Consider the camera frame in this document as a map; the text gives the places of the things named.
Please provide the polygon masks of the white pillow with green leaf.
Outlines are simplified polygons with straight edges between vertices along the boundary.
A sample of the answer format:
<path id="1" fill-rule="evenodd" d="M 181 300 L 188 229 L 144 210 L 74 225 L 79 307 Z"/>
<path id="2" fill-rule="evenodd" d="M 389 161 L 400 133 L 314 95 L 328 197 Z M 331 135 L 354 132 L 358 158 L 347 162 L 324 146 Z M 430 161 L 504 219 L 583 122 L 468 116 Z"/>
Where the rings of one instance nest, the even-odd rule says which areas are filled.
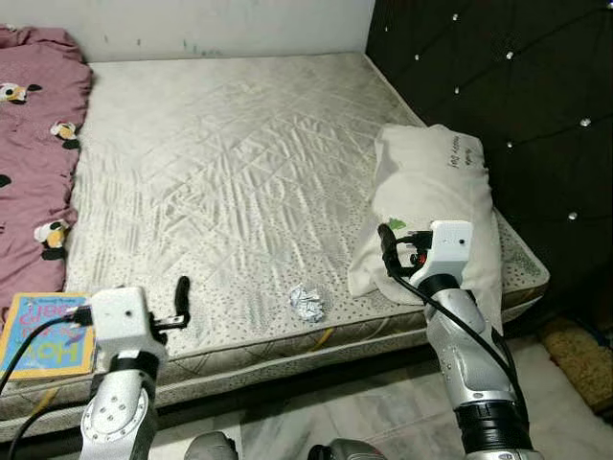
<path id="1" fill-rule="evenodd" d="M 379 292 L 386 301 L 420 308 L 420 299 L 386 276 L 377 225 L 389 224 L 403 236 L 426 231 L 434 220 L 468 220 L 471 259 L 461 285 L 476 295 L 487 320 L 502 323 L 502 244 L 481 141 L 446 126 L 383 126 L 374 152 L 374 188 L 358 214 L 362 227 L 349 267 L 349 294 Z"/>

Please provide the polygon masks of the white quilted mattress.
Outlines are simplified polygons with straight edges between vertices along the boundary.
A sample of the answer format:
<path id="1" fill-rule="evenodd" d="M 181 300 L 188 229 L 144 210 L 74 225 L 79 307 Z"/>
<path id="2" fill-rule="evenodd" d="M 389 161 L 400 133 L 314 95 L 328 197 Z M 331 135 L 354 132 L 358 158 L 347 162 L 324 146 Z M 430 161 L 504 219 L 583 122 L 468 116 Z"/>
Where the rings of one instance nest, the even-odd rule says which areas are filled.
<path id="1" fill-rule="evenodd" d="M 170 364 L 232 347 L 417 312 L 349 294 L 349 267 L 384 126 L 418 118 L 366 57 L 185 58 L 92 70 L 71 203 L 64 292 L 140 286 L 172 312 L 190 279 L 190 323 Z M 315 285 L 325 318 L 298 319 L 288 293 Z"/>

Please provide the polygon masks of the colourful children's book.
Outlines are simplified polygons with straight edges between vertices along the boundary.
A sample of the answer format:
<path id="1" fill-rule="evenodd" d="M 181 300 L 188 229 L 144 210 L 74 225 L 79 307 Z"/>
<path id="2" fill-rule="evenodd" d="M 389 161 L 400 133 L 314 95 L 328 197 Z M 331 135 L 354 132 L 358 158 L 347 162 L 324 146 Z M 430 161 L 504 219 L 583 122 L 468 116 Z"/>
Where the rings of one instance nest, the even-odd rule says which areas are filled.
<path id="1" fill-rule="evenodd" d="M 88 295 L 64 292 L 14 294 L 0 330 L 0 374 L 14 364 L 13 380 L 49 380 L 93 371 L 95 329 L 75 323 L 48 326 L 23 352 L 18 349 L 40 325 L 86 306 Z"/>

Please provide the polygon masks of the grey robot leg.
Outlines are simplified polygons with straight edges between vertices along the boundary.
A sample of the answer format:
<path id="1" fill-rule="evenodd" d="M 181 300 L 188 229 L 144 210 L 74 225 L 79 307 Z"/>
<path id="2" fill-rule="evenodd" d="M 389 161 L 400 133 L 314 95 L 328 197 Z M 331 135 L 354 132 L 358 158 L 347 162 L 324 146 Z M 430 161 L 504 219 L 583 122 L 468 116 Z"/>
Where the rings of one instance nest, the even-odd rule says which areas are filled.
<path id="1" fill-rule="evenodd" d="M 189 443 L 184 460 L 239 460 L 237 444 L 224 432 L 203 433 Z"/>
<path id="2" fill-rule="evenodd" d="M 387 457 L 372 444 L 337 438 L 312 446 L 306 460 L 387 460 Z"/>

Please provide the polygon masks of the black tufted headboard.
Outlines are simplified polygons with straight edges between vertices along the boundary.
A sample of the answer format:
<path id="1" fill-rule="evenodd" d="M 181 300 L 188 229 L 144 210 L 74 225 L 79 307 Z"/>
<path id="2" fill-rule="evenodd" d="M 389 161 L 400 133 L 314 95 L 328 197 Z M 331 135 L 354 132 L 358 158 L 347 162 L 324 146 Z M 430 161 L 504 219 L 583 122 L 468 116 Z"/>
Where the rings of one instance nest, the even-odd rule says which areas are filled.
<path id="1" fill-rule="evenodd" d="M 365 53 L 430 126 L 477 137 L 495 209 L 549 271 L 515 319 L 546 323 L 610 289 L 609 0 L 376 0 Z"/>

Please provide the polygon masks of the grey right robot leg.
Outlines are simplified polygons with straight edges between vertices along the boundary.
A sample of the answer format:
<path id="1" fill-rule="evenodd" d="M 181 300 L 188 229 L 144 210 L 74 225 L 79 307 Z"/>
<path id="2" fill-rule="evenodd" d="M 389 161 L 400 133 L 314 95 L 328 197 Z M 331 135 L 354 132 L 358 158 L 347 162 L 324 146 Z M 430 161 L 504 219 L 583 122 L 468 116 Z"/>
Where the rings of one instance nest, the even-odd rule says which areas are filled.
<path id="1" fill-rule="evenodd" d="M 387 457 L 372 444 L 337 438 L 312 446 L 306 460 L 387 460 Z"/>

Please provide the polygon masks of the grey left robot leg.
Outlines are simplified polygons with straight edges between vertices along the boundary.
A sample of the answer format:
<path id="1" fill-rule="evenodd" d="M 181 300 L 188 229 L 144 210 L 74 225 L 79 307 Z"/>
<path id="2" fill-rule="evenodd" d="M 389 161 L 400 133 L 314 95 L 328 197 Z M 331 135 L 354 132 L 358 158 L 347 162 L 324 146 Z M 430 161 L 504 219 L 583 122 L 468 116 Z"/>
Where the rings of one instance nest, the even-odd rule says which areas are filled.
<path id="1" fill-rule="evenodd" d="M 237 444 L 224 432 L 203 433 L 189 443 L 184 460 L 239 460 Z"/>

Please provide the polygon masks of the pink cartoon print blanket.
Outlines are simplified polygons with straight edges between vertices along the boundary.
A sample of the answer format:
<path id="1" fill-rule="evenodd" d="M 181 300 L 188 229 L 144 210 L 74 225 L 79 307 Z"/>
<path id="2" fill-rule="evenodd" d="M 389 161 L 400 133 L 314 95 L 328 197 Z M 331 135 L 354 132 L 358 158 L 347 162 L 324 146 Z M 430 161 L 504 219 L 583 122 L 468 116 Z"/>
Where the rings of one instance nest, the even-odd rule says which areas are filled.
<path id="1" fill-rule="evenodd" d="M 62 28 L 0 25 L 0 319 L 66 279 L 92 70 Z"/>

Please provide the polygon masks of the brown floor mat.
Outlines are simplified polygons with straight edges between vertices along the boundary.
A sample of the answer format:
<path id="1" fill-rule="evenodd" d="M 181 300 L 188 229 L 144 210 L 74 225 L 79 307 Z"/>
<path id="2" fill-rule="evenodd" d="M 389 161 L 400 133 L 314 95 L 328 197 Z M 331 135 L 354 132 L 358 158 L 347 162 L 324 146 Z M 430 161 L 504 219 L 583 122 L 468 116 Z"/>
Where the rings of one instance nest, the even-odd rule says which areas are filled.
<path id="1" fill-rule="evenodd" d="M 579 397 L 596 415 L 613 408 L 613 356 L 586 329 L 569 319 L 556 318 L 537 334 Z"/>

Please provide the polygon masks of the dark bed base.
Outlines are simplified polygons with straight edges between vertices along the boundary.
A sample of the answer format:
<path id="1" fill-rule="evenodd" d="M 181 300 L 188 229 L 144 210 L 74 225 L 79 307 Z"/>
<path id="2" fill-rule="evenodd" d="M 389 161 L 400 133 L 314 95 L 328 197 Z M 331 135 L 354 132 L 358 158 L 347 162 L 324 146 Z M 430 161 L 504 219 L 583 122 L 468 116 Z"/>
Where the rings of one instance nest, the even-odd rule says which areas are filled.
<path id="1" fill-rule="evenodd" d="M 203 352 L 170 364 L 162 429 L 212 421 L 242 437 L 375 438 L 425 429 L 457 434 L 454 410 L 417 312 L 324 332 Z"/>

